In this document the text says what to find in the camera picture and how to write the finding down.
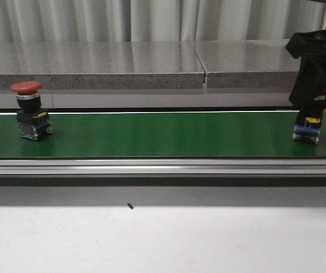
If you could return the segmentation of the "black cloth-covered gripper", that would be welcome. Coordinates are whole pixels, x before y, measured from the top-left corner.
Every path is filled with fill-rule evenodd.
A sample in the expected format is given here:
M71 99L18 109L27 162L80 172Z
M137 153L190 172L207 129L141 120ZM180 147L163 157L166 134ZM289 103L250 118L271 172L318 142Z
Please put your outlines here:
M299 110L300 119L321 119L326 108L326 28L294 33L286 50L300 59L290 102Z

